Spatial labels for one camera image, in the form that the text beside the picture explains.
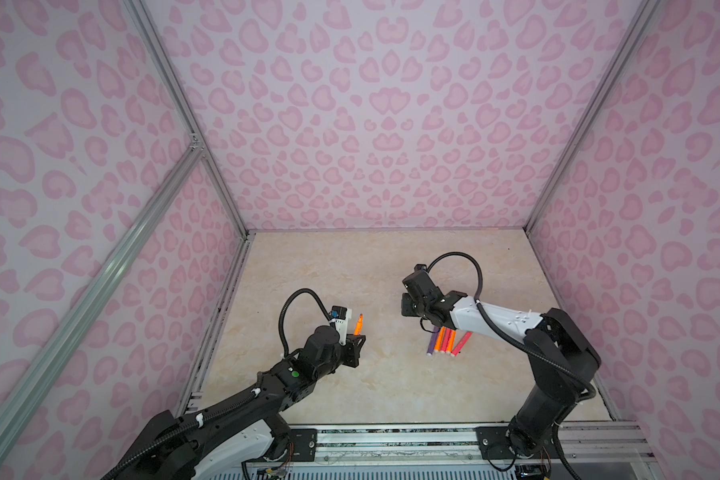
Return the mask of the orange pen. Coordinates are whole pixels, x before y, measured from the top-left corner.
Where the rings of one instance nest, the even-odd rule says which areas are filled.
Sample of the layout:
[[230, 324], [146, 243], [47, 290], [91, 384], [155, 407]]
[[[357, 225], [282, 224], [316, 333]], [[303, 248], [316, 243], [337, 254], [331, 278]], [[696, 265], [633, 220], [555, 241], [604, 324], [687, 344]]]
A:
[[445, 344], [445, 352], [446, 352], [448, 355], [452, 355], [452, 351], [453, 351], [453, 347], [454, 347], [454, 342], [455, 342], [455, 337], [456, 337], [456, 331], [455, 331], [455, 330], [449, 330], [449, 331], [448, 331], [447, 343]]
[[359, 335], [362, 333], [362, 329], [363, 329], [363, 318], [364, 318], [363, 314], [360, 314], [360, 315], [358, 316], [357, 322], [356, 322], [356, 324], [355, 324], [354, 332], [353, 332], [353, 334], [356, 335], [356, 336], [359, 336]]
[[439, 329], [438, 336], [436, 338], [434, 349], [433, 349], [434, 352], [440, 352], [442, 350], [443, 341], [445, 339], [446, 333], [447, 333], [447, 329], [445, 327], [441, 327]]

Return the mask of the purple pen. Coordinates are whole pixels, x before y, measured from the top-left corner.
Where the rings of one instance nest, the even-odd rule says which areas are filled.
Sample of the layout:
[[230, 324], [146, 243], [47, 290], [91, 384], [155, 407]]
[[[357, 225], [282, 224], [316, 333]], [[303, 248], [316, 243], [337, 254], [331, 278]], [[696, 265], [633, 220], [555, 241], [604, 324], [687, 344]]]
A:
[[440, 334], [439, 327], [434, 328], [433, 331], [431, 332], [428, 347], [427, 347], [427, 355], [428, 356], [432, 356], [433, 353], [435, 352], [439, 334]]

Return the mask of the pink pen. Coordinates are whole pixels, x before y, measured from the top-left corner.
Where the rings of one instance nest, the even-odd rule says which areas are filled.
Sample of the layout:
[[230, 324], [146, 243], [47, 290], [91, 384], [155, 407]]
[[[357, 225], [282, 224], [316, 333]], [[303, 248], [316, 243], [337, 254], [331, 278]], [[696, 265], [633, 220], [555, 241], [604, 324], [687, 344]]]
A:
[[451, 329], [448, 329], [448, 328], [445, 328], [445, 329], [444, 329], [444, 333], [443, 333], [443, 335], [442, 335], [441, 342], [440, 342], [440, 347], [439, 347], [439, 351], [440, 351], [441, 353], [448, 353], [448, 352], [449, 352], [448, 348], [449, 348], [449, 345], [450, 345], [451, 336], [452, 336], [452, 330], [451, 330]]
[[461, 351], [463, 350], [464, 346], [467, 344], [467, 342], [470, 340], [472, 336], [471, 332], [466, 332], [460, 340], [455, 344], [455, 346], [451, 349], [451, 355], [452, 356], [458, 356]]

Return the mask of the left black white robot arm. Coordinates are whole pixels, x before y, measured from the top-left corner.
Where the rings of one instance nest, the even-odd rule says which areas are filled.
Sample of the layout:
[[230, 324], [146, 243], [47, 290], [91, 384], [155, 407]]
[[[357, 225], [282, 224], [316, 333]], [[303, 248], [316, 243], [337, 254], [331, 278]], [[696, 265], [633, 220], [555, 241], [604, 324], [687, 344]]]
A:
[[359, 366], [366, 336], [348, 335], [322, 325], [305, 345], [286, 355], [240, 392], [193, 414], [165, 410], [137, 436], [106, 479], [201, 479], [222, 470], [219, 455], [233, 443], [229, 457], [278, 461], [292, 454], [291, 429], [281, 413], [315, 390], [320, 379], [341, 366]]

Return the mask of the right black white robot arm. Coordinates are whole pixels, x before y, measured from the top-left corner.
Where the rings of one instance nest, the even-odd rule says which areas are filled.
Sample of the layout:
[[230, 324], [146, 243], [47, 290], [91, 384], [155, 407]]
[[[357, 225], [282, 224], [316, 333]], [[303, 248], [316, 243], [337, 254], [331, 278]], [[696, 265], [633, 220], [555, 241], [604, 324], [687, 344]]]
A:
[[500, 339], [527, 356], [534, 387], [501, 441], [513, 454], [529, 458], [539, 452], [579, 403], [597, 395], [592, 380], [602, 360], [565, 311], [523, 312], [461, 291], [445, 293], [425, 269], [405, 277], [403, 285], [404, 316]]

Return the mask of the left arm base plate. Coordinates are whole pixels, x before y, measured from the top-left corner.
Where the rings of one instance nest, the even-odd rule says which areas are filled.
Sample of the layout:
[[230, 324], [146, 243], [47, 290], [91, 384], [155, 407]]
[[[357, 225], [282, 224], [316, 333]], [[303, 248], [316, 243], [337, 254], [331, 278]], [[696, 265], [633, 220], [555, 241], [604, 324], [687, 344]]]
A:
[[289, 434], [291, 444], [290, 461], [293, 463], [314, 462], [318, 443], [315, 428], [292, 428]]

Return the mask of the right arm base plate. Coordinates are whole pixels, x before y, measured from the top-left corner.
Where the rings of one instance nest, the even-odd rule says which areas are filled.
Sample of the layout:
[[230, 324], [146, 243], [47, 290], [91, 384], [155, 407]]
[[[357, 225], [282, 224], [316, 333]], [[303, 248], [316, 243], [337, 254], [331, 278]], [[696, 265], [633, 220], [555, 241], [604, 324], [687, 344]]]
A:
[[509, 439], [508, 427], [478, 426], [474, 429], [481, 458], [485, 461], [511, 461], [517, 459]]

